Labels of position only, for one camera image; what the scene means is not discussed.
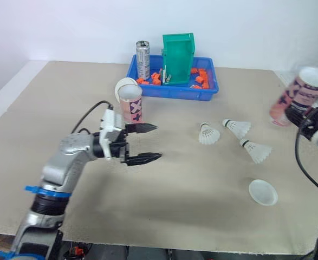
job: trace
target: floor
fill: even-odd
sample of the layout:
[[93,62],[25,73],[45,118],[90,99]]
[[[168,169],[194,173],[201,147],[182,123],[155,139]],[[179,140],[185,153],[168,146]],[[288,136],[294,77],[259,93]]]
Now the floor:
[[[8,251],[13,236],[0,235],[0,250]],[[59,260],[69,250],[71,242],[63,242]],[[93,244],[85,260],[170,260],[167,250],[160,248],[129,248],[118,245]],[[172,250],[171,260],[296,260],[295,255],[247,255],[238,253],[198,252],[187,250]]]

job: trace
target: green plastic box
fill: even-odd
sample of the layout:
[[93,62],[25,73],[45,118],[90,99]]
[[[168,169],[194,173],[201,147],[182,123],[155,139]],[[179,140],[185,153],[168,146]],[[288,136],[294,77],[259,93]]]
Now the green plastic box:
[[171,75],[170,81],[164,85],[188,83],[195,52],[193,34],[166,34],[163,40],[163,69],[166,69],[166,77]]

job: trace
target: pink printed cup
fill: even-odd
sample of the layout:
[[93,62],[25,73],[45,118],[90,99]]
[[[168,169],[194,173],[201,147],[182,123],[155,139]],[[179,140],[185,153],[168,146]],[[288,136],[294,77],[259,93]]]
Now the pink printed cup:
[[142,89],[136,80],[126,77],[115,86],[115,97],[120,103],[124,121],[127,123],[143,123],[142,119]]
[[290,121],[285,110],[290,107],[300,114],[305,114],[318,99],[318,68],[305,67],[272,106],[270,116],[272,122],[279,126],[287,126]]

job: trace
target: blue plastic tray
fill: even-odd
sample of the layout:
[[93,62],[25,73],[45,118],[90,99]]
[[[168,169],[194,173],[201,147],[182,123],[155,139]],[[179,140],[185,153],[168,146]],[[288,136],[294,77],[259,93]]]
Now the blue plastic tray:
[[[160,55],[150,55],[150,75],[154,72],[159,72],[163,67],[163,57]],[[198,74],[191,74],[190,81],[188,84],[180,85],[166,85],[158,86],[152,84],[152,79],[149,78],[149,85],[140,84],[143,89],[143,96],[156,96],[158,98],[169,98],[169,99],[191,99],[191,100],[202,100],[209,101],[212,99],[212,95],[218,93],[219,86],[213,61],[211,58],[194,57],[192,61],[192,67],[198,69],[206,69],[208,74],[209,89],[196,89],[190,88],[191,85],[200,85],[195,81]],[[127,77],[138,79],[137,75],[137,63],[136,55],[133,55],[130,67],[127,72]]]

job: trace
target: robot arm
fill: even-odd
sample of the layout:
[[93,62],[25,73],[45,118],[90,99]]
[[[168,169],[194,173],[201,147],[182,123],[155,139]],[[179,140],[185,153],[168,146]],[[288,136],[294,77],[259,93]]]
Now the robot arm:
[[312,109],[307,116],[292,108],[288,108],[285,114],[292,123],[300,128],[304,137],[318,146],[318,107]]
[[107,109],[101,120],[101,130],[94,134],[70,134],[59,150],[43,168],[39,186],[26,187],[35,193],[34,202],[23,218],[10,253],[0,252],[5,259],[56,259],[60,249],[62,232],[59,228],[69,198],[78,182],[85,164],[97,158],[120,158],[128,166],[141,165],[161,157],[159,153],[143,153],[129,156],[126,136],[129,133],[145,133],[156,129],[148,123],[125,125],[121,117]]

